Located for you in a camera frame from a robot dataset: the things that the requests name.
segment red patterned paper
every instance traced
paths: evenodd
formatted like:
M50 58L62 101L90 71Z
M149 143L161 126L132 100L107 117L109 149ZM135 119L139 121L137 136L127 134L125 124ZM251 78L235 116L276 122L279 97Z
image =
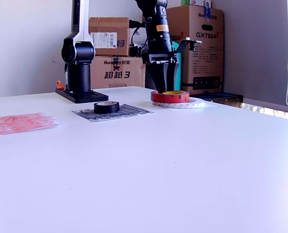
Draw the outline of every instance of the red patterned paper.
M40 130L58 126L57 121L45 113L0 117L0 135Z

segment black tape roll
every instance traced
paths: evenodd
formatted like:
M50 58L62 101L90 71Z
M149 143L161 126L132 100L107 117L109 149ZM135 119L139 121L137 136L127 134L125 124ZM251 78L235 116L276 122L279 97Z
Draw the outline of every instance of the black tape roll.
M95 113L108 114L116 113L120 110L118 102L106 101L95 103Z

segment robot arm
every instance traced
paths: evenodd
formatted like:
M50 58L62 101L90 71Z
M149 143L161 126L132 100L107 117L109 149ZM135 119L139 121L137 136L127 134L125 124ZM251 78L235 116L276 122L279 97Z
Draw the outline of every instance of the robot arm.
M148 40L148 53L143 54L143 62L159 93L173 91L178 68L176 53L183 52L188 45L189 50L193 51L196 45L202 42L186 38L177 51L174 51L166 13L168 0L136 0L136 2L145 17Z
M64 88L56 89L59 95L74 103L107 101L108 96L91 90L90 64L96 50L88 32L89 0L73 0L72 33L64 39L62 58L65 61Z
M62 58L67 64L90 62L96 50L88 32L89 0L73 0L72 33L64 39Z

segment white table surface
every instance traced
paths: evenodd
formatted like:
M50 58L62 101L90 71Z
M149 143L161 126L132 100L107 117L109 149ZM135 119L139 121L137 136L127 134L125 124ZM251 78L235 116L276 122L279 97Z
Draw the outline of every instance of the white table surface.
M93 123L55 93L0 98L0 117L59 128L0 136L0 233L288 233L288 120L215 104Z

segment cardboard box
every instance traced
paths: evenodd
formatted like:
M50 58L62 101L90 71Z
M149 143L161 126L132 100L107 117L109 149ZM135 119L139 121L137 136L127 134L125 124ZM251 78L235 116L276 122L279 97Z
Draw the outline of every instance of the cardboard box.
M129 56L128 17L91 17L89 33L97 55Z
M182 57L182 90L192 95L223 91L224 13L211 9L208 19L203 9L193 5L167 9L173 41L190 37L203 42L196 51L185 49Z
M97 56L91 64L91 88L145 87L145 64L141 57Z
M197 5L197 6L206 6L211 8L211 0L181 0L181 6L184 5Z

